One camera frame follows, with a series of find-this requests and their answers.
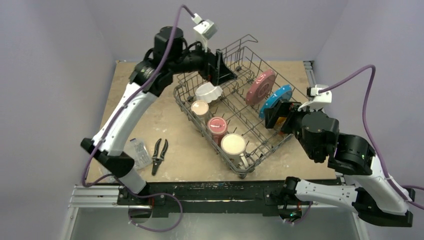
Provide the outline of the yellow plate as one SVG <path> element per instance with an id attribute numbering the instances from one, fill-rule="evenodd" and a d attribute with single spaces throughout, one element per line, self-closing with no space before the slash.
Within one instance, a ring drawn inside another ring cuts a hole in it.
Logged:
<path id="1" fill-rule="evenodd" d="M 278 119 L 277 119 L 277 121 L 276 121 L 276 126 L 277 127 L 282 127 L 283 126 L 283 124 L 285 123 L 285 121 L 286 121 L 286 117 L 279 117 Z"/>

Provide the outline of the blue polka dot plate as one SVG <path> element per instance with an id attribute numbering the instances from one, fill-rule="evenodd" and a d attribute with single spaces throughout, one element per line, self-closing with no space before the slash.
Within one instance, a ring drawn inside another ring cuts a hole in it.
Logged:
<path id="1" fill-rule="evenodd" d="M 292 98 L 293 90 L 289 84 L 281 86 L 278 90 L 273 92 L 270 97 L 265 101 L 259 111 L 259 118 L 265 118 L 265 109 L 273 108 L 279 100 L 289 101 Z"/>

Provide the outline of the mauve pink plate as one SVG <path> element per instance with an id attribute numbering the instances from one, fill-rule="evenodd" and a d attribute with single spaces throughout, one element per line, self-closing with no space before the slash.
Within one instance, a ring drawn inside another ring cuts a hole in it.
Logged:
<path id="1" fill-rule="evenodd" d="M 245 103 L 254 106 L 262 101 L 272 90 L 276 73 L 272 69 L 262 72 L 251 84 L 245 96 Z"/>

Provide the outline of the tall cream seahorse cup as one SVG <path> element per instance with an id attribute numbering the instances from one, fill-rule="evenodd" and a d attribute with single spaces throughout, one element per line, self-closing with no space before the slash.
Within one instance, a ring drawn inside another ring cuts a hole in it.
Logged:
<path id="1" fill-rule="evenodd" d="M 207 123 L 211 118 L 209 104 L 204 100 L 196 100 L 191 104 L 190 110 L 194 117 L 194 122 L 206 129 Z"/>

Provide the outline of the green interior mushroom mug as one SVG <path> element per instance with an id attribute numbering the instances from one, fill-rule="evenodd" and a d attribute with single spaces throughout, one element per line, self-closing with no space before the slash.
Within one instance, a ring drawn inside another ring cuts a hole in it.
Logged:
<path id="1" fill-rule="evenodd" d="M 249 167 L 246 158 L 247 141 L 243 136 L 237 133 L 229 133 L 222 138 L 220 146 L 235 166 L 242 170 Z"/>

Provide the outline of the pink ghost pattern mug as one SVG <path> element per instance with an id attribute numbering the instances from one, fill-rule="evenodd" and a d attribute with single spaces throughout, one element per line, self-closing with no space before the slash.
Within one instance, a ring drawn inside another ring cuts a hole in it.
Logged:
<path id="1" fill-rule="evenodd" d="M 228 132 L 228 123 L 222 117 L 212 117 L 206 124 L 212 140 L 220 147 L 223 137 Z"/>

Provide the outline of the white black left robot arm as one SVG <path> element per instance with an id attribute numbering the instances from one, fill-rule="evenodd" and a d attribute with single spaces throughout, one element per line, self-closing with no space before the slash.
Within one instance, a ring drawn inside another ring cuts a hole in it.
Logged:
<path id="1" fill-rule="evenodd" d="M 154 37 L 153 47 L 134 67 L 124 94 L 105 125 L 94 137 L 84 138 L 80 143 L 130 190 L 130 199 L 138 205 L 149 199 L 148 184 L 137 173 L 134 159 L 124 153 L 124 146 L 145 111 L 173 82 L 174 75 L 198 72 L 213 86 L 237 77 L 224 63 L 222 51 L 211 52 L 208 48 L 208 40 L 217 27 L 204 20 L 193 30 L 196 41 L 187 45 L 180 28 L 161 28 Z"/>

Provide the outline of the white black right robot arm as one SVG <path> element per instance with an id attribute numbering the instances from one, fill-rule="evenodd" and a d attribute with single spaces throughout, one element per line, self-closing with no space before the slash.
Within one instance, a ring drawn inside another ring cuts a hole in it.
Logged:
<path id="1" fill-rule="evenodd" d="M 289 176 L 279 197 L 286 203 L 320 202 L 345 208 L 366 223 L 380 227 L 413 225 L 408 203 L 415 197 L 411 188 L 396 190 L 384 175 L 376 150 L 361 136 L 341 133 L 339 121 L 322 110 L 301 109 L 299 102 L 279 100 L 264 110 L 266 128 L 285 118 L 284 134 L 292 134 L 309 159 L 352 179 L 347 185 L 322 185 Z"/>

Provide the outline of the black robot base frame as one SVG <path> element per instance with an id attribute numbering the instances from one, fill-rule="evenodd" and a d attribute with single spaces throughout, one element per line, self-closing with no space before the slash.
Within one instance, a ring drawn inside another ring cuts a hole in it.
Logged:
<path id="1" fill-rule="evenodd" d="M 154 218 L 170 213 L 261 214 L 299 219 L 309 201 L 285 190 L 283 180 L 150 182 L 137 196 L 119 188 L 117 204 L 130 209 L 151 207 Z"/>

